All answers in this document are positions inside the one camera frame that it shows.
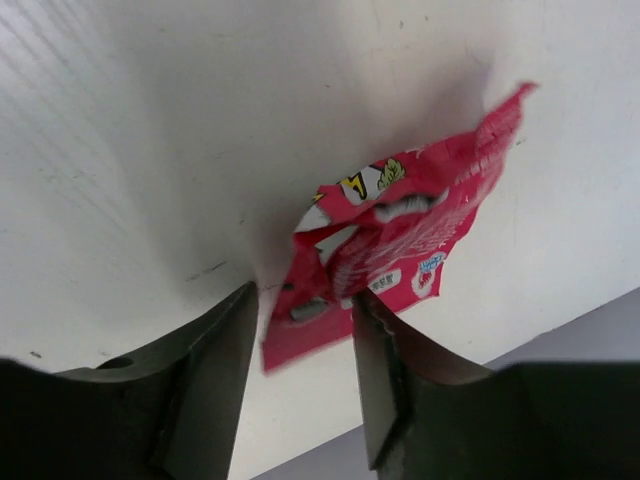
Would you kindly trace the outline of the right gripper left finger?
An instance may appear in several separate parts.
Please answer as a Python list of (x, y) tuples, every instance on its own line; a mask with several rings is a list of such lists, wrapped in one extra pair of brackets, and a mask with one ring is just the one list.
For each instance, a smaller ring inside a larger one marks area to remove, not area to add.
[(5, 479), (224, 479), (256, 335), (247, 283), (190, 323), (95, 368), (1, 362)]

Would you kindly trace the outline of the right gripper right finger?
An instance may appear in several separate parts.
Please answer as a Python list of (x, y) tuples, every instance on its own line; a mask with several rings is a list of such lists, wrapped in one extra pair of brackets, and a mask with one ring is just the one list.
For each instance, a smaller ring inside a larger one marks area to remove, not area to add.
[(381, 479), (635, 479), (639, 366), (493, 370), (431, 340), (375, 294), (353, 304), (370, 468)]

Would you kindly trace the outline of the small red candy packet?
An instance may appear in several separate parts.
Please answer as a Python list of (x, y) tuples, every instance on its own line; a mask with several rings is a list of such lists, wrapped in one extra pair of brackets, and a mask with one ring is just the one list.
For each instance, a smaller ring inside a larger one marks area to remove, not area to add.
[(395, 313), (438, 295), (443, 266), (500, 180), (535, 88), (518, 85), (470, 131), (317, 189), (292, 235), (262, 342), (265, 371), (349, 337), (361, 291)]

